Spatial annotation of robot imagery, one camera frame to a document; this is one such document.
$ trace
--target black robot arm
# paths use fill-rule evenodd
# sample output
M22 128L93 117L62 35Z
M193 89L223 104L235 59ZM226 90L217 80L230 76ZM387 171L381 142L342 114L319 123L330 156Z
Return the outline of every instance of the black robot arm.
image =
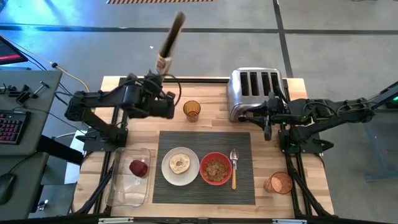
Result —
M117 107L124 110L129 118L156 116L172 119L174 116L174 93L164 93L163 77L149 72L142 81L130 74L127 81L108 92L76 92L69 101L65 117L81 121L97 130L103 141L115 146L124 146L127 131L115 124L107 124L92 108Z
M374 110L391 101L398 95L398 82L389 86L372 100L331 101L326 99L297 99L285 102L282 97L269 94L269 100L262 105L247 110L253 117L243 117L240 121L250 121L264 130L266 141L271 140L272 124L289 124L289 130L279 133L283 151L299 152L300 146L322 145L322 152L333 144L320 140L318 133L344 123L367 123L375 115Z

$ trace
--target concrete floor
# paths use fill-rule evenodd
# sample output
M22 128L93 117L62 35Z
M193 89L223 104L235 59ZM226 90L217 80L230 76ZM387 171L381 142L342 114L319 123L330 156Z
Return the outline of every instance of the concrete floor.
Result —
M279 0L285 29L397 30L398 2L392 0ZM189 28L276 29L272 0L107 5L105 0L13 0L0 13L3 24L92 27L168 27L176 11ZM97 90L104 75L143 74L154 67L166 33L43 32L0 30L31 51L58 62ZM295 78L304 78L310 98L369 97L397 81L397 35L286 35ZM14 66L34 65L21 63ZM238 67L275 67L285 74L278 34L183 33L171 73L228 76ZM64 76L70 90L83 87ZM63 116L54 101L51 112ZM73 131L49 116L44 134ZM326 176L335 213L343 218L398 221L397 179L366 183L379 170L361 124L321 134L335 143L325 153Z

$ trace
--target bagel half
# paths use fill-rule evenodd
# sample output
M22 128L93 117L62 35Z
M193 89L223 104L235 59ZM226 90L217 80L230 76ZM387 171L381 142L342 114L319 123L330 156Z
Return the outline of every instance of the bagel half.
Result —
M170 169L175 174L182 174L187 171L190 166L190 159L185 154L176 154L170 158Z

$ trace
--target bowl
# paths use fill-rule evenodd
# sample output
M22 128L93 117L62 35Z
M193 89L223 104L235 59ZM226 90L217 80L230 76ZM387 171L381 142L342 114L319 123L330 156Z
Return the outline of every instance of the bowl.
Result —
M210 159L219 159L221 162L223 162L224 164L226 164L227 166L227 175L226 177L221 181L221 182L213 182L210 181L208 179L205 178L205 164L210 160ZM200 161L200 175L203 178L203 180L205 180L205 182L207 184L210 185L215 185L215 186L219 186L219 185L223 185L225 184L229 178L231 177L232 174L232 165L231 165L231 161L229 161L228 157L226 157L224 154L219 153L219 152L211 152L207 155L204 156L204 158Z

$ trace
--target rgb keyboard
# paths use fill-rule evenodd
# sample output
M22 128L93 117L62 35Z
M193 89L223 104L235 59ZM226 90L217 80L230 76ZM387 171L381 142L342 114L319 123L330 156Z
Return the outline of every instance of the rgb keyboard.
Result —
M0 144L19 144L30 112L0 110Z

